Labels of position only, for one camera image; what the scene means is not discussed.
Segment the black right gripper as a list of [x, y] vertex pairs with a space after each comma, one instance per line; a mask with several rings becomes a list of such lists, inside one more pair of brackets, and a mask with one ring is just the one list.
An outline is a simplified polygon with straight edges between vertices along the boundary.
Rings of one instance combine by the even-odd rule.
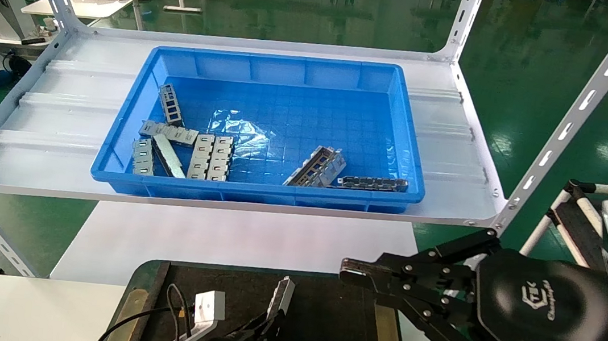
[[[606, 273], [501, 247], [486, 228], [411, 256], [345, 258], [340, 279], [401, 312], [429, 341], [608, 341]], [[474, 305], [401, 279], [469, 278], [462, 263], [481, 255], [489, 256], [476, 269], [479, 320]]]

